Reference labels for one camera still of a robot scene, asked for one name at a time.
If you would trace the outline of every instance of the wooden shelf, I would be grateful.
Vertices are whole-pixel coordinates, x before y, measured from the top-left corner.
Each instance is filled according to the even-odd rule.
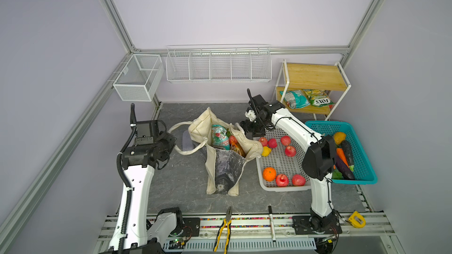
[[[335,66],[287,63],[287,71],[291,88],[325,91],[347,89],[339,69]]]
[[[287,91],[296,91],[299,90],[300,88],[287,88]],[[284,87],[276,87],[276,99],[278,101],[281,100],[281,94],[279,93],[280,91],[284,91]],[[312,106],[312,105],[308,105],[304,108],[300,108],[300,109],[291,109],[283,100],[282,103],[286,106],[287,109],[289,109],[289,111],[291,112],[298,112],[298,113],[309,113],[309,114],[321,114],[321,115],[328,115],[330,113],[330,107],[329,106],[323,106],[323,107],[316,107],[316,106]]]

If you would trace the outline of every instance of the white mesh basket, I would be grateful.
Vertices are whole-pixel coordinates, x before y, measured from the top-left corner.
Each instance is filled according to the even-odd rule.
[[[269,82],[270,47],[169,50],[166,75],[169,82]]]
[[[160,55],[133,54],[113,86],[123,101],[152,101],[163,72]]]
[[[265,130],[265,138],[272,139],[275,138],[277,146],[272,148],[272,151],[267,157],[261,156],[256,158],[257,171],[259,175],[260,186],[267,191],[300,191],[311,189],[311,182],[308,175],[302,168],[302,162],[305,158],[305,152],[302,147],[292,139],[290,145],[295,147],[297,154],[294,157],[286,156],[284,152],[286,147],[281,144],[281,137],[287,135],[282,129],[277,128],[274,131]],[[289,178],[289,185],[286,187],[278,187],[276,181],[266,181],[262,177],[262,172],[265,168],[272,167],[276,170],[276,174],[285,174]],[[292,177],[294,175],[302,175],[306,179],[306,184],[303,186],[295,186],[292,184]]]

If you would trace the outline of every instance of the gray marble floor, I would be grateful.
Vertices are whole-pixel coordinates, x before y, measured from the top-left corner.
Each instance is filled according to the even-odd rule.
[[[167,127],[183,121],[196,119],[207,107],[217,117],[227,123],[244,120],[246,103],[215,104],[164,104],[160,119]],[[312,119],[310,114],[296,115],[301,121]],[[182,133],[187,125],[173,132],[178,138],[176,144],[182,147]],[[239,196],[206,194],[207,172],[205,158],[201,152],[192,155],[180,155],[173,151],[169,164],[161,171],[155,171],[149,194],[148,214],[155,214],[163,208],[178,206],[183,213],[224,213],[228,206],[233,212],[268,212],[272,205],[273,212],[309,212],[311,191],[269,192],[260,187],[256,161],[245,166],[240,179]],[[354,185],[333,184],[332,201],[340,212],[364,211]]]

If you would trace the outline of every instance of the eggplant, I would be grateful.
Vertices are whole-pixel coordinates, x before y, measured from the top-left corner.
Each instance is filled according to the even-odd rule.
[[[342,173],[343,179],[355,180],[355,175],[347,167],[347,165],[339,158],[339,156],[336,156],[336,159],[337,159],[336,168],[339,170],[339,172]]]

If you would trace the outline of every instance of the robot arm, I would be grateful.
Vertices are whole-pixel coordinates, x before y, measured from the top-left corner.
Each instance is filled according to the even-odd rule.
[[[335,164],[336,145],[331,136],[322,136],[313,131],[277,100],[266,102],[262,96],[250,97],[251,108],[246,116],[249,120],[241,122],[245,132],[252,132],[254,137],[265,135],[265,129],[280,128],[295,140],[304,150],[305,158],[302,168],[311,181],[311,229],[323,232],[332,223],[337,222],[331,203],[331,176]]]
[[[171,233],[181,233],[182,212],[179,208],[159,212],[155,223],[147,230],[146,213],[149,189],[155,170],[167,161],[174,148],[176,138],[159,131],[158,122],[137,122],[134,104],[131,105],[132,133],[121,152],[118,153],[117,169],[124,182],[119,216],[109,250],[105,253],[160,254],[163,244]]]

